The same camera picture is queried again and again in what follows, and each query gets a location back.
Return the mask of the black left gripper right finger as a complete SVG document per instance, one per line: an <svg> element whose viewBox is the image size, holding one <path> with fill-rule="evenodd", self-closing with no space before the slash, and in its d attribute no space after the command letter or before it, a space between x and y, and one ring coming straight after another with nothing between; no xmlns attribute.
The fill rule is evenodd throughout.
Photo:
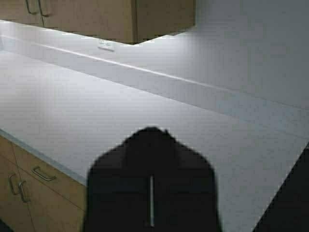
<svg viewBox="0 0 309 232"><path fill-rule="evenodd" d="M154 232L221 232L214 168L198 152L160 132L169 151L150 176L150 227Z"/></svg>

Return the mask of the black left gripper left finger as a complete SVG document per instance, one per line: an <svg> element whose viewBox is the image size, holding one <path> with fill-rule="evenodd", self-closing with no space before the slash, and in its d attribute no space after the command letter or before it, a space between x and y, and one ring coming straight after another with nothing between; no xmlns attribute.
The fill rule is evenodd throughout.
<svg viewBox="0 0 309 232"><path fill-rule="evenodd" d="M83 232L150 232L150 178L143 173L155 129L138 130L100 155L87 173Z"/></svg>

